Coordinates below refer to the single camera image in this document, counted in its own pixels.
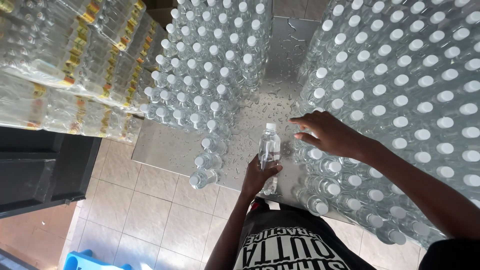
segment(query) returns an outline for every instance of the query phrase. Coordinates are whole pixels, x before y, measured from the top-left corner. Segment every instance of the person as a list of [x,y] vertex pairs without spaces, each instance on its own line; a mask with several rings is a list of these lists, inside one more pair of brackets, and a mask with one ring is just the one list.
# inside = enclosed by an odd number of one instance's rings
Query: person
[[[326,111],[289,121],[301,130],[310,129],[318,139],[304,132],[295,138],[377,169],[449,238],[430,246],[420,270],[478,267],[480,209],[467,198]],[[247,214],[265,181],[282,170],[278,165],[262,172],[257,161],[258,156],[248,164],[240,196],[205,270],[374,269],[351,252],[322,218],[305,210],[257,207]]]

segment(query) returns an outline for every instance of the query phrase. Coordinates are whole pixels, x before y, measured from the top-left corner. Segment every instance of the stainless steel table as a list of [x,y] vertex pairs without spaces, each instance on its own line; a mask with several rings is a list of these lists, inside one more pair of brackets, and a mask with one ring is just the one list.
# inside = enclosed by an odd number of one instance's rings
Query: stainless steel table
[[[302,208],[296,192],[304,187],[305,168],[293,162],[295,125],[288,122],[297,114],[296,100],[306,80],[302,67],[308,42],[320,22],[275,17],[270,51],[263,81],[255,93],[245,93],[240,112],[235,117],[233,136],[219,185],[240,190],[248,162],[258,152],[258,142],[265,124],[276,123],[282,140],[281,163],[275,195],[269,200]],[[189,176],[195,171],[194,157],[200,153],[204,135],[186,134],[151,120],[145,120],[133,152],[134,161]],[[334,211],[327,216],[349,222]]]

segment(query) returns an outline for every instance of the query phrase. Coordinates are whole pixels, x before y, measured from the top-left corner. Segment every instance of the hand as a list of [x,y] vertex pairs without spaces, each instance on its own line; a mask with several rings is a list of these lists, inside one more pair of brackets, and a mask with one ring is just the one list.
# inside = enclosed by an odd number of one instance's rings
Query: hand
[[243,186],[241,187],[240,196],[244,196],[247,201],[251,202],[255,196],[262,190],[268,178],[274,176],[283,169],[282,165],[276,165],[268,168],[263,172],[258,168],[258,154],[248,163]]
[[327,111],[316,110],[302,117],[291,118],[289,122],[300,125],[301,130],[311,129],[318,137],[317,139],[308,133],[300,132],[295,134],[295,138],[336,156],[364,162],[366,154],[379,144],[378,141],[348,127]]

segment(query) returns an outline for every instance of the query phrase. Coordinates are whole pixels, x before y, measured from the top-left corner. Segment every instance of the left hand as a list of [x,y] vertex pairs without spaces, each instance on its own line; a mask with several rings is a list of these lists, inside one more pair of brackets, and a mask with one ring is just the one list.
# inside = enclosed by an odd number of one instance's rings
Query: left hand
[[283,169],[282,165],[276,165],[263,172],[258,168],[258,154],[248,163],[245,179],[241,188],[240,196],[244,196],[249,202],[262,190],[268,178],[274,176]]

